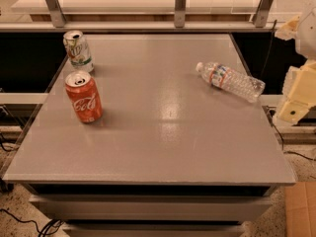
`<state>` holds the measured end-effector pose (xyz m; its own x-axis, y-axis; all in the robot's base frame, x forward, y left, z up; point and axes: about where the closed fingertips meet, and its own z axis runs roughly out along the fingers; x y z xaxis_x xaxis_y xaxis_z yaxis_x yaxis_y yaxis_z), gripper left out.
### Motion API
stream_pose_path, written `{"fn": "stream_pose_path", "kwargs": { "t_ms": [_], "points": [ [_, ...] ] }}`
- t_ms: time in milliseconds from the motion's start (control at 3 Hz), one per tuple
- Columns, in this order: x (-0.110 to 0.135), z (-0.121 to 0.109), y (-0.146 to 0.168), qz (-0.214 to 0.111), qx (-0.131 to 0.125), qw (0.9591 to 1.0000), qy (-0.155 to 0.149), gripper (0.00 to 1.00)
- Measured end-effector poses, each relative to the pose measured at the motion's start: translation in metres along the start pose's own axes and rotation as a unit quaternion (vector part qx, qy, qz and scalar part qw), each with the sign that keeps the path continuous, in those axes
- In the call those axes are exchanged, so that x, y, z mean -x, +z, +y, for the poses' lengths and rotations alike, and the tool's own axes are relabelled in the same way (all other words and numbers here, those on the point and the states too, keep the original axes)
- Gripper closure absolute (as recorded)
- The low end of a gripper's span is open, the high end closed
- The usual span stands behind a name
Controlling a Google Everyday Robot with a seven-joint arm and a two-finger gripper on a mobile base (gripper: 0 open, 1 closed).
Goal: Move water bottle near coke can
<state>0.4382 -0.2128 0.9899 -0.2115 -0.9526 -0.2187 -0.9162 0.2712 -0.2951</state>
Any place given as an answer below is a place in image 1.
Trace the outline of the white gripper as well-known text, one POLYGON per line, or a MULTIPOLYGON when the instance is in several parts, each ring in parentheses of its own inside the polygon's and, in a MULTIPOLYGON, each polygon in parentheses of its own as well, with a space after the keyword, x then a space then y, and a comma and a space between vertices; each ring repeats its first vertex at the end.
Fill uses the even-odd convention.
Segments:
MULTIPOLYGON (((294 16, 275 32, 281 40, 296 38, 300 16, 294 16)), ((316 60, 308 59, 299 68, 291 67, 292 84, 289 98, 282 98, 276 106, 276 126, 293 126, 306 116, 308 107, 316 105, 316 60)))

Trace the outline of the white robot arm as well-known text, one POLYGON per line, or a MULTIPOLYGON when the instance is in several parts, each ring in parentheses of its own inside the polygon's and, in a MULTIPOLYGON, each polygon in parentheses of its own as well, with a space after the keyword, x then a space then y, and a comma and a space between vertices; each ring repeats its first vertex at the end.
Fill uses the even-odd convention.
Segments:
POLYGON ((300 67, 290 66, 285 74, 282 97, 277 104, 273 123, 292 126, 316 106, 316 7, 311 5, 275 33, 281 40, 295 40, 295 51, 306 58, 300 67))

